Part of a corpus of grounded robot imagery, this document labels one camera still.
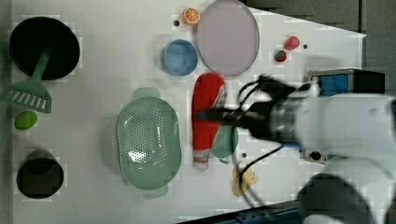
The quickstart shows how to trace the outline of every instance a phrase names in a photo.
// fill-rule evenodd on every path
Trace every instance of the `small blue bowl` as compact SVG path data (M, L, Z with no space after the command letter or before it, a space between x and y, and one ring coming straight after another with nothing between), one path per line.
M194 45L187 40L175 40L163 50L164 70L176 76L192 73L198 64L198 54Z

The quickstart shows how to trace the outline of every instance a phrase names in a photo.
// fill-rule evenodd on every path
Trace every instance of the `pink plate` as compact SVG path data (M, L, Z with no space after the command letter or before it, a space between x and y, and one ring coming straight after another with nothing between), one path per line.
M250 10L235 0L210 5L201 16L197 34L205 64L226 76L246 72L259 52L257 22Z

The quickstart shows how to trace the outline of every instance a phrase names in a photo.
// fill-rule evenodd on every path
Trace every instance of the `slotted spatula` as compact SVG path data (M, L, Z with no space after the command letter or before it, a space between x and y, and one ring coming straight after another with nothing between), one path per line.
M50 94L41 83L41 77L46 70L52 50L53 42L49 42L40 54L33 75L24 81L6 87L0 93L0 101L50 114L52 100Z

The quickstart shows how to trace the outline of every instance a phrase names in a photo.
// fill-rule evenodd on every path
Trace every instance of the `green ball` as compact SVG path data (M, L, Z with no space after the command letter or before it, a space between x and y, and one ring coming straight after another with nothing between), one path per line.
M37 114L33 111L21 112L15 118L15 128L18 130L28 130L37 122Z

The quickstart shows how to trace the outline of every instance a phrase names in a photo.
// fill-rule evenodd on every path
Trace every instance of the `round plate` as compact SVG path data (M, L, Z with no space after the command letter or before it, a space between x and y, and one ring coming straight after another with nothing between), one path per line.
M31 76L42 49L53 36L53 51L42 79L53 80L67 76L78 64L78 39L68 26L52 18L27 19L14 29L9 39L9 50L15 64Z
M197 34L205 64L226 76L247 71L259 52L257 22L238 1L219 0L210 5L201 17Z

